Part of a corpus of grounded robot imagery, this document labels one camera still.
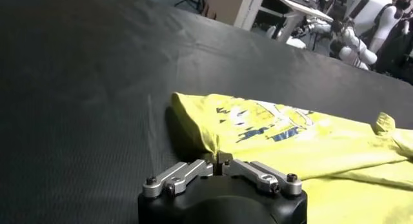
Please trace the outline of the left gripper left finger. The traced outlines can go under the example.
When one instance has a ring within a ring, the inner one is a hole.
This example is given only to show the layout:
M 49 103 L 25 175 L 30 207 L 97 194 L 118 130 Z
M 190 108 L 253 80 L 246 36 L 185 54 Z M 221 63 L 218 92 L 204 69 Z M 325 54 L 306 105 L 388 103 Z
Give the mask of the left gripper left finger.
M 203 176 L 214 175 L 214 156 L 202 155 L 191 162 L 177 162 L 159 174 L 154 174 L 143 183 L 144 198 L 175 198 L 184 193 L 189 183 Z

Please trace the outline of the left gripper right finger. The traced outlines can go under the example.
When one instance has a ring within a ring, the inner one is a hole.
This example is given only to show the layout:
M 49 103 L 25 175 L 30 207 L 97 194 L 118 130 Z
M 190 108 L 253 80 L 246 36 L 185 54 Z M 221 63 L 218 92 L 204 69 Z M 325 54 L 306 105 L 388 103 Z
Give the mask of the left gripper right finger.
M 294 173 L 282 173 L 259 161 L 243 161 L 232 154 L 218 152 L 216 158 L 222 175 L 230 178 L 242 178 L 265 194 L 300 196 L 303 192 L 302 181 Z

